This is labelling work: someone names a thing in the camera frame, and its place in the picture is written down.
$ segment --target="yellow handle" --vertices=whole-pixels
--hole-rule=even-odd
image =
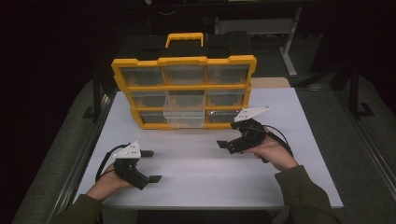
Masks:
[[[184,34],[170,34],[166,40],[166,48],[169,47],[169,43],[172,40],[201,40],[201,47],[204,46],[204,34],[203,33],[184,33]]]

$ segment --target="table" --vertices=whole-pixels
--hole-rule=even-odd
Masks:
[[[292,88],[253,89],[249,106],[271,109],[255,119],[278,128],[287,137],[296,160],[312,180],[326,190],[332,207],[343,203],[318,150],[297,94]],[[137,169],[144,175],[163,175],[143,190],[123,189],[104,201],[105,206],[129,209],[279,209],[283,197],[271,164],[251,154],[229,154],[217,140],[232,140],[236,130],[141,130],[118,92],[77,195],[85,193],[106,153],[115,146],[138,140],[152,158],[142,158]]]

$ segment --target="drawer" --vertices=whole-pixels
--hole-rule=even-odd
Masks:
[[[163,68],[167,85],[203,85],[202,65],[169,65]]]
[[[206,91],[208,106],[242,106],[245,90]]]
[[[136,107],[163,107],[166,91],[131,91]]]
[[[139,112],[143,123],[166,123],[166,118],[162,111],[141,111]]]
[[[205,95],[193,92],[201,94],[166,96],[163,115],[171,128],[204,128]]]
[[[208,65],[208,84],[245,84],[248,64]]]
[[[120,69],[128,86],[162,86],[161,67],[123,67]]]
[[[232,123],[239,110],[210,110],[206,111],[209,123]]]

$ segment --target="person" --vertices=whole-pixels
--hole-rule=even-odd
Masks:
[[[343,223],[332,210],[327,193],[311,181],[304,166],[276,140],[266,136],[260,145],[249,148],[244,153],[252,153],[258,159],[263,157],[280,171],[275,178],[281,188],[284,204],[290,208],[290,216],[285,223]],[[79,195],[76,202],[51,223],[95,223],[103,209],[102,201],[120,189],[132,187],[118,178],[113,169],[111,164],[85,195]]]

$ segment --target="sleeve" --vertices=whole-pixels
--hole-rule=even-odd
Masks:
[[[85,194],[80,194],[68,210],[58,214],[51,224],[94,224],[102,212],[102,204]]]
[[[342,223],[332,210],[326,191],[311,181],[302,165],[276,174],[276,180],[295,224]]]

